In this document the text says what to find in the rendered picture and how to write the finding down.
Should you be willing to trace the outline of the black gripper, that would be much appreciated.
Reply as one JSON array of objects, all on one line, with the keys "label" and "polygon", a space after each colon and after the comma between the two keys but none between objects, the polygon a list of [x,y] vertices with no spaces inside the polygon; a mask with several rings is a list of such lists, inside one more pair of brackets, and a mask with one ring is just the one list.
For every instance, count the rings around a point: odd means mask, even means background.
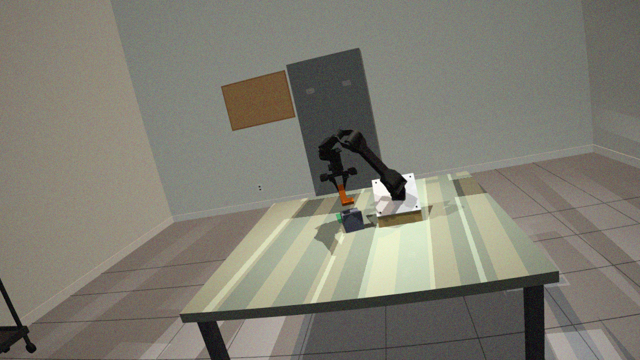
[{"label": "black gripper", "polygon": [[335,177],[342,176],[343,187],[345,190],[346,182],[347,182],[347,179],[349,178],[349,174],[350,175],[358,174],[357,169],[355,167],[350,167],[346,171],[343,171],[342,161],[330,162],[330,166],[331,166],[332,174],[323,173],[323,174],[320,174],[319,177],[321,182],[327,182],[328,180],[330,182],[333,182],[337,191],[339,191],[339,189],[338,189],[338,184],[336,183]]}]

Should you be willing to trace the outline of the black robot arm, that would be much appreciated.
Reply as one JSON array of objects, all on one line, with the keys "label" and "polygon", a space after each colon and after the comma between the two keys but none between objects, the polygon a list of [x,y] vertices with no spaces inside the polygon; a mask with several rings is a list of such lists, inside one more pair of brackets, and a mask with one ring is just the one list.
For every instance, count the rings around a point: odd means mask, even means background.
[{"label": "black robot arm", "polygon": [[[341,141],[343,136],[348,136],[344,142]],[[361,157],[377,171],[381,177],[379,181],[386,187],[388,193],[390,193],[391,200],[406,200],[406,178],[396,170],[388,168],[367,146],[365,137],[362,136],[362,133],[358,130],[338,129],[332,136],[326,137],[318,146],[318,157],[322,161],[330,161],[330,163],[341,161],[339,152],[342,152],[342,150],[338,147],[332,149],[337,142],[340,142],[343,148],[354,153],[359,153]]]}]

